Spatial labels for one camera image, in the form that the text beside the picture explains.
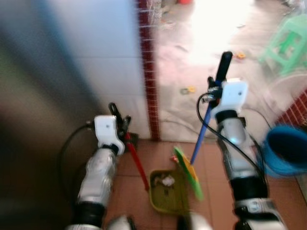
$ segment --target blue bin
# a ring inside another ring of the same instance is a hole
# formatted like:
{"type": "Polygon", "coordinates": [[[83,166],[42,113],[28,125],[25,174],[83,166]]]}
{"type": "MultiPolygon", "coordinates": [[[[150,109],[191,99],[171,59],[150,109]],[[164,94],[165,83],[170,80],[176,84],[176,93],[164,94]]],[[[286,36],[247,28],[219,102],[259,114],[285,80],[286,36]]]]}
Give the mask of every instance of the blue bin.
{"type": "Polygon", "coordinates": [[[266,173],[274,177],[307,173],[307,134],[290,126],[277,126],[264,141],[266,173]]]}

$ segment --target tiled wall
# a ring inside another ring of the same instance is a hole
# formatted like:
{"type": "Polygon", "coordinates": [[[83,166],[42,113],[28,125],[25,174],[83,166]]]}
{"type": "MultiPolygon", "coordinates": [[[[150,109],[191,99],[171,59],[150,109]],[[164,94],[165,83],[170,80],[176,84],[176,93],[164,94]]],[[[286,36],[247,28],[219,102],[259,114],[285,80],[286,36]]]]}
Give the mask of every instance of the tiled wall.
{"type": "Polygon", "coordinates": [[[156,69],[154,67],[154,25],[149,23],[150,9],[147,0],[136,0],[139,12],[139,34],[141,38],[142,66],[144,71],[145,90],[148,104],[149,125],[152,139],[160,139],[158,96],[156,83],[156,69]]]}
{"type": "MultiPolygon", "coordinates": [[[[301,126],[307,119],[307,89],[298,96],[294,103],[277,120],[276,124],[288,124],[295,127],[301,126]]],[[[307,201],[307,174],[297,177],[302,192],[307,201]]]]}
{"type": "Polygon", "coordinates": [[[150,138],[147,99],[151,108],[155,99],[151,89],[155,85],[151,82],[151,63],[143,61],[152,59],[148,41],[142,40],[148,52],[142,49],[141,53],[140,49],[135,0],[48,0],[48,5],[60,39],[102,110],[107,112],[108,103],[115,102],[123,115],[132,116],[131,132],[150,138]]]}

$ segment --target green plastic stool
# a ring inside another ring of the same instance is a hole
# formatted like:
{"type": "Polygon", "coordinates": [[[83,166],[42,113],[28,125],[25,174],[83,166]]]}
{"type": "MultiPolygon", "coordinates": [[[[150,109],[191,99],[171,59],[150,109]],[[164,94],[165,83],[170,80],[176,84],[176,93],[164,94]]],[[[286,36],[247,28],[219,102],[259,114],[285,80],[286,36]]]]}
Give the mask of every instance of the green plastic stool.
{"type": "Polygon", "coordinates": [[[273,59],[281,64],[280,74],[284,75],[291,72],[296,65],[307,66],[306,56],[307,15],[301,14],[285,20],[259,61],[264,62],[267,58],[273,59]]]}

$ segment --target red tile border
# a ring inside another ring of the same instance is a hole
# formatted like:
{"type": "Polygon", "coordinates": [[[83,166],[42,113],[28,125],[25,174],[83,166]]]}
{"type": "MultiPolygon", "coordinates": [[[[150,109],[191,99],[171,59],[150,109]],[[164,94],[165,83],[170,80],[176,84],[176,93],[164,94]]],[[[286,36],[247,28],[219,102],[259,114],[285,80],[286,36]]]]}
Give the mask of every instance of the red tile border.
{"type": "Polygon", "coordinates": [[[293,104],[275,122],[299,127],[307,117],[307,89],[296,98],[293,104]]]}
{"type": "Polygon", "coordinates": [[[154,45],[151,26],[148,22],[147,0],[137,0],[139,17],[139,34],[141,40],[142,65],[145,92],[148,105],[148,120],[153,140],[160,139],[158,96],[155,72],[154,45]]]}

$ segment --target blue bucket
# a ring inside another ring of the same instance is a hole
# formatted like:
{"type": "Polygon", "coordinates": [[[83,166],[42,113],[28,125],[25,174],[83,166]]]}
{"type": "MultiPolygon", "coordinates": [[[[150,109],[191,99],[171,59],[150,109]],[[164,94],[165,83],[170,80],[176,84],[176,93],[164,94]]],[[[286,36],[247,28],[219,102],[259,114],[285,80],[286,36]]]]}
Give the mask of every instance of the blue bucket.
{"type": "Polygon", "coordinates": [[[307,173],[307,134],[290,126],[277,126],[264,141],[266,173],[274,177],[307,173]]]}

